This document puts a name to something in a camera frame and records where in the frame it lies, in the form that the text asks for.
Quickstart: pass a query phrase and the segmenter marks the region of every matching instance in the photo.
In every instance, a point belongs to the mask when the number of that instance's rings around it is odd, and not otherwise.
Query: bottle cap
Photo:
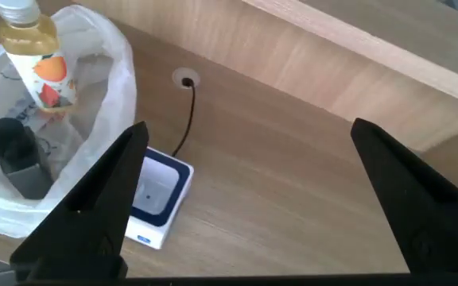
[[[40,17],[35,0],[0,0],[0,15],[12,24],[33,23]]]

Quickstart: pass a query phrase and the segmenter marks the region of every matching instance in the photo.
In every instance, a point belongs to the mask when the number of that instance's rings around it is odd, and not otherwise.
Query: blue logo
[[[150,243],[151,242],[148,238],[145,238],[145,237],[143,237],[141,235],[138,235],[137,239],[140,240],[141,242],[144,242],[144,243]]]

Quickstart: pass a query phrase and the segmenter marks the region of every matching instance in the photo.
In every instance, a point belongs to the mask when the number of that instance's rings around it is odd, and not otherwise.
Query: white plastic bag
[[[45,198],[33,201],[23,199],[0,169],[0,234],[14,238],[29,235],[134,122],[137,91],[126,38],[104,16],[82,6],[63,8],[52,19],[78,80],[78,105],[63,118],[33,109],[0,45],[0,88],[12,91],[0,94],[0,117],[18,118],[33,129],[57,176]]]

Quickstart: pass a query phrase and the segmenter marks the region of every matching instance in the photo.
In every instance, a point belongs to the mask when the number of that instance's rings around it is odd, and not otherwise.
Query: black plastic object
[[[458,188],[370,122],[357,119],[351,136],[411,274],[108,280],[114,276],[108,277],[105,271],[113,269],[108,261],[112,261],[112,257],[119,257],[117,253],[121,249],[124,226],[129,217],[131,199],[140,171],[137,161],[142,161],[141,154],[144,152],[137,149],[134,140],[123,140],[127,147],[125,152],[119,153],[119,160],[108,160],[104,156],[102,163],[97,163],[87,174],[87,179],[83,179],[65,198],[67,202],[62,201],[54,209],[32,233],[31,239],[28,238],[17,249],[10,261],[17,269],[19,266],[28,265],[36,273],[35,276],[28,276],[27,285],[458,286]],[[114,143],[120,146],[115,147],[116,149],[122,148],[121,140],[120,138]],[[117,156],[113,148],[114,146],[109,153]],[[107,176],[108,172],[103,172],[105,176],[94,176],[104,168],[111,168],[113,174],[119,175]],[[80,196],[81,193],[86,196],[84,199]],[[111,207],[95,208],[88,212],[87,218],[83,218],[82,211],[80,214],[75,213],[75,210],[84,210],[82,206],[86,205],[87,198],[98,195],[113,199]],[[112,216],[118,221],[107,224],[106,221]],[[101,256],[99,250],[105,248],[100,246],[106,245],[102,242],[106,241],[107,233],[114,235],[110,238],[117,242],[113,244],[117,247],[110,248],[111,251],[106,252],[106,256]],[[105,257],[106,260],[98,262],[100,257]],[[71,277],[79,280],[64,280]]]
[[[148,145],[130,127],[15,250],[17,280],[105,280],[126,275],[119,256]]]
[[[409,270],[458,272],[458,188],[373,123],[351,136]]]
[[[0,166],[26,199],[43,199],[54,183],[33,131],[15,118],[0,118]]]

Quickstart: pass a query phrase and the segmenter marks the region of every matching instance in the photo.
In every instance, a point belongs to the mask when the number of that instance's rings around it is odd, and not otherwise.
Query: orange juice
[[[76,86],[56,25],[35,0],[0,0],[0,42],[37,105],[59,112],[76,102]]]

